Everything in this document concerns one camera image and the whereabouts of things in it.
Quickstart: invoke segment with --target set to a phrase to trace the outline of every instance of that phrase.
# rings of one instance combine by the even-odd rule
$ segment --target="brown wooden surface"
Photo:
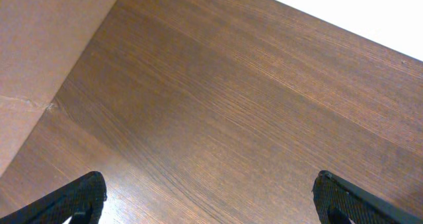
[[[318,223],[321,169],[423,217],[423,64],[272,0],[118,0],[0,178],[102,221]]]

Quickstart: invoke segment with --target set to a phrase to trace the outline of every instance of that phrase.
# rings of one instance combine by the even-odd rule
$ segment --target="wooden table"
[[[423,63],[273,0],[118,0],[0,178],[102,221],[318,223],[321,169],[423,217]]]

